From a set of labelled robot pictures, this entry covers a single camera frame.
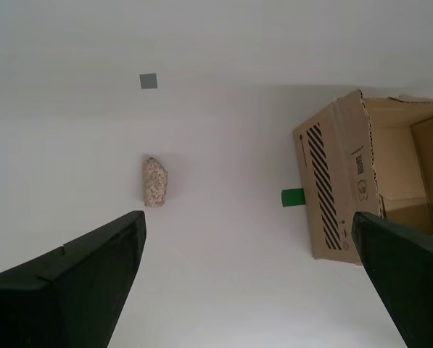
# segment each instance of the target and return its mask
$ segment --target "speckled stone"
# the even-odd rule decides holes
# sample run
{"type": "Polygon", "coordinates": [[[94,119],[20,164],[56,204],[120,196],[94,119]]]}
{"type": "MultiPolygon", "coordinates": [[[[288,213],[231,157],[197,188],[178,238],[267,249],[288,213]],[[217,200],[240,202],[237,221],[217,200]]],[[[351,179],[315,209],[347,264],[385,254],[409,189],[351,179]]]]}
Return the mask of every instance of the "speckled stone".
{"type": "Polygon", "coordinates": [[[144,202],[146,207],[162,207],[166,200],[168,172],[153,157],[144,164],[144,202]]]}

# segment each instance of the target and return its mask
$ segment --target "white background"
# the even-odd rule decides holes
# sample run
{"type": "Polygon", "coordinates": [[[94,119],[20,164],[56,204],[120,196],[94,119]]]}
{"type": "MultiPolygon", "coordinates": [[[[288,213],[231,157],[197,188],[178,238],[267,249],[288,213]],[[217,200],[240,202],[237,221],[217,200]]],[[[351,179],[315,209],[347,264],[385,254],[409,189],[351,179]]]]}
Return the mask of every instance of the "white background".
{"type": "Polygon", "coordinates": [[[0,0],[0,272],[142,210],[154,155],[168,200],[110,347],[404,347],[281,206],[292,130],[357,86],[433,97],[433,1],[0,0]]]}

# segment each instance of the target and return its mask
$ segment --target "cardboard box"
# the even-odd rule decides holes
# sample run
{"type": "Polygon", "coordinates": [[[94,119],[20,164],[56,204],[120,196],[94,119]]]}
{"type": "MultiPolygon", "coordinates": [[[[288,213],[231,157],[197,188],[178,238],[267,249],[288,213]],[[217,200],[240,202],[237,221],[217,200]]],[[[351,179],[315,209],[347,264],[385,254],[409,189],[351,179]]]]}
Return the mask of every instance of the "cardboard box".
{"type": "Polygon", "coordinates": [[[433,99],[354,91],[294,139],[315,258],[360,264],[351,236],[357,211],[433,235],[433,99]]]}

